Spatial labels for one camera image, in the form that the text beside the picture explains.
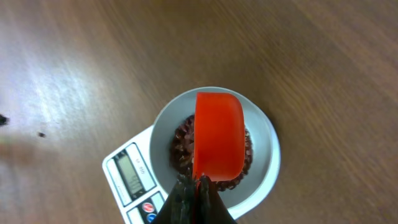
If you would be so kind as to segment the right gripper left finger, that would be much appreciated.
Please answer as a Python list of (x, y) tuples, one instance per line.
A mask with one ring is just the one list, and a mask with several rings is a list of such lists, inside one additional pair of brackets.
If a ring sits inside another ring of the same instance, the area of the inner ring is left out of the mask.
[(189, 175), (179, 174), (177, 181), (152, 224), (192, 224), (196, 183)]

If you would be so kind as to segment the orange measuring scoop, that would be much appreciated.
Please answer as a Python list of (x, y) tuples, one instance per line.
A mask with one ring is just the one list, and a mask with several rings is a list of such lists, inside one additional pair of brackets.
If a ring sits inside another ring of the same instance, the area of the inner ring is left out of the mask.
[(193, 176), (229, 181), (242, 171), (245, 125), (240, 101), (230, 93), (199, 92), (194, 121)]

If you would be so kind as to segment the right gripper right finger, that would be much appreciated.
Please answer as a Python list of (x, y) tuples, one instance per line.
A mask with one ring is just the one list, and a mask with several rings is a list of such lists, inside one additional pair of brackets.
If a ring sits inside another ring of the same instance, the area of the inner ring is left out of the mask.
[(215, 184), (201, 176), (195, 199), (196, 224), (237, 224), (224, 205)]

